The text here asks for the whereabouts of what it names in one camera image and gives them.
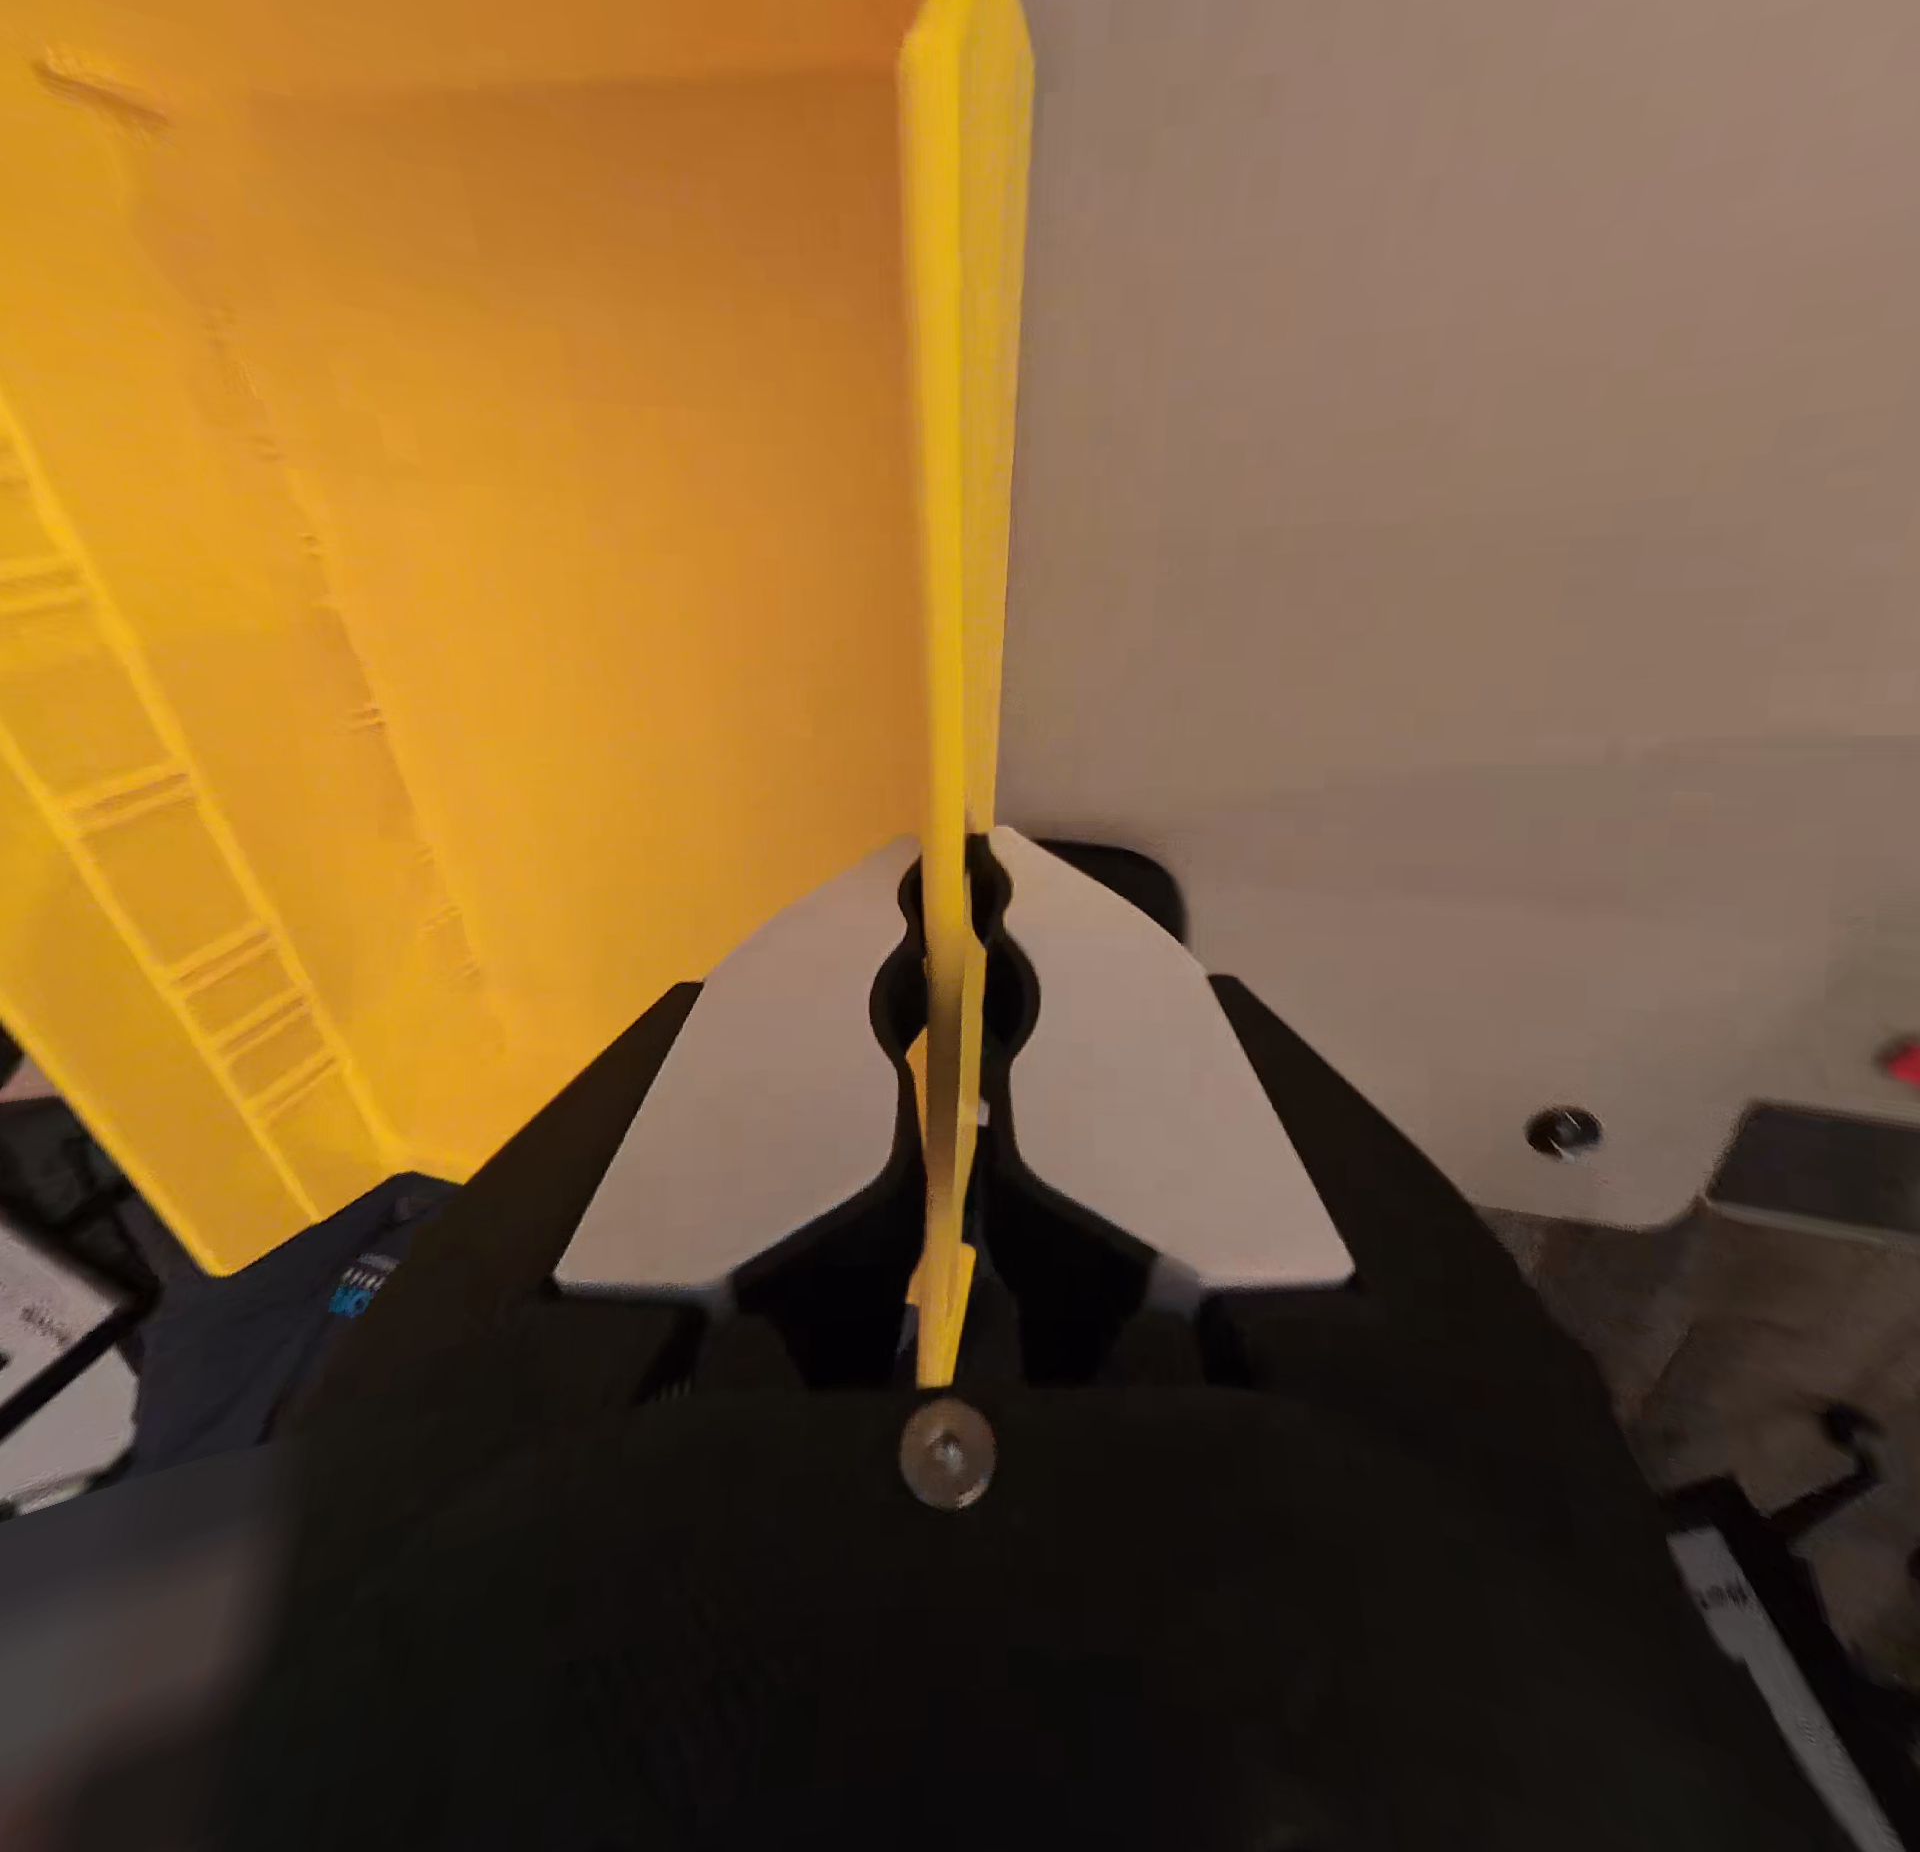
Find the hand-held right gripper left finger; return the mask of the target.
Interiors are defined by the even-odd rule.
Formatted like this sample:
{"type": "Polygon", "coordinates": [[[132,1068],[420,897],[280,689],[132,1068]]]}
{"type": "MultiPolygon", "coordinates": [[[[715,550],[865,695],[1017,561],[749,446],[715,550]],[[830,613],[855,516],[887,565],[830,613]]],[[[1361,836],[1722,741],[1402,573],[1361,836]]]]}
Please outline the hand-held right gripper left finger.
{"type": "Polygon", "coordinates": [[[876,1184],[900,1077],[874,988],[917,859],[882,844],[712,967],[561,1255],[563,1294],[726,1313],[749,1266],[876,1184]]]}

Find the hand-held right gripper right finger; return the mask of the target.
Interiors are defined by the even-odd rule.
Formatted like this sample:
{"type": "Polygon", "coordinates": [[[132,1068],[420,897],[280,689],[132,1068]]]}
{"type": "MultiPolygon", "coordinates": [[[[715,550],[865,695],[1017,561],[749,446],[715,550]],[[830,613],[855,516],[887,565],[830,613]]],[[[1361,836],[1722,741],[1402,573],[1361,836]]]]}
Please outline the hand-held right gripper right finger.
{"type": "Polygon", "coordinates": [[[989,1127],[1014,1186],[1113,1256],[1151,1310],[1327,1292],[1353,1259],[1204,963],[998,826],[1013,976],[989,1127]]]}

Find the yellow plastic bin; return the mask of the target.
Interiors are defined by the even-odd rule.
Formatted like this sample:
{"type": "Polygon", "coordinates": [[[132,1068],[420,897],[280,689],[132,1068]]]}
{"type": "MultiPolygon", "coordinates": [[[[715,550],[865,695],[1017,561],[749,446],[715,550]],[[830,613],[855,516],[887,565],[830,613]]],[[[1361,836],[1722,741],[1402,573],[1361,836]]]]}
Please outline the yellow plastic bin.
{"type": "Polygon", "coordinates": [[[5,1027],[205,1275],[992,808],[1020,0],[5,0],[5,1027]]]}

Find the black textured pad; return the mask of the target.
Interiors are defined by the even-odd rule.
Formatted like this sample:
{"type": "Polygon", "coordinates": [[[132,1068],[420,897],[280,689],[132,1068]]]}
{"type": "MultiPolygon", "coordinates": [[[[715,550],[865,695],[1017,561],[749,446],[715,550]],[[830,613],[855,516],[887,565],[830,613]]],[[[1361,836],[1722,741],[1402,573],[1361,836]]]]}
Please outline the black textured pad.
{"type": "Polygon", "coordinates": [[[1036,844],[1043,853],[1071,866],[1122,901],[1134,904],[1184,948],[1191,945],[1187,894],[1165,863],[1108,843],[1043,836],[1036,844]]]}

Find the grey chair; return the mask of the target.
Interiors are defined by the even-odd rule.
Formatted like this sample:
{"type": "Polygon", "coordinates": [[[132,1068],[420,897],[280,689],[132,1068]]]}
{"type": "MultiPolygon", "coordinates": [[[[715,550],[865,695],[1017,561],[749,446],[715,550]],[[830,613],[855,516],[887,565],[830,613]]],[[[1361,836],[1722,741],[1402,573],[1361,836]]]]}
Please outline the grey chair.
{"type": "Polygon", "coordinates": [[[1708,1178],[1718,1216],[1809,1234],[1918,1249],[1912,1123],[1753,1102],[1708,1178]]]}

